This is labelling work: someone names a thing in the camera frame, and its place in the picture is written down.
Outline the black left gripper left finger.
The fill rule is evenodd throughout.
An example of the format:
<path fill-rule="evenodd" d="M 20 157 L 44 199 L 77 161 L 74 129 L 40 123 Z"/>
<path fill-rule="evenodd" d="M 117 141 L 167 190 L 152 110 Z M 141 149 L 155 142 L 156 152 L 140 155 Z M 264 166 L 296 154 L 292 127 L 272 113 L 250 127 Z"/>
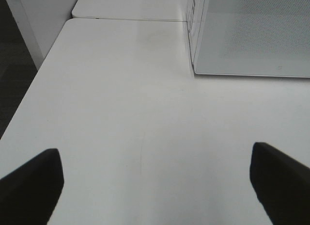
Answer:
<path fill-rule="evenodd" d="M 46 225 L 64 186 L 58 149 L 47 149 L 0 180 L 2 225 Z"/>

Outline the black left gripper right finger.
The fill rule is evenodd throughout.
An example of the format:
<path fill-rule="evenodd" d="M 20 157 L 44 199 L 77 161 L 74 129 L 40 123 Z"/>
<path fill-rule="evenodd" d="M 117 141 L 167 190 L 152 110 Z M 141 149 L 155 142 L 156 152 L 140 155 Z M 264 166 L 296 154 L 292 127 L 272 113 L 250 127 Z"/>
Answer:
<path fill-rule="evenodd" d="M 274 225 L 310 223 L 310 169 L 275 147 L 256 142 L 249 179 Z"/>

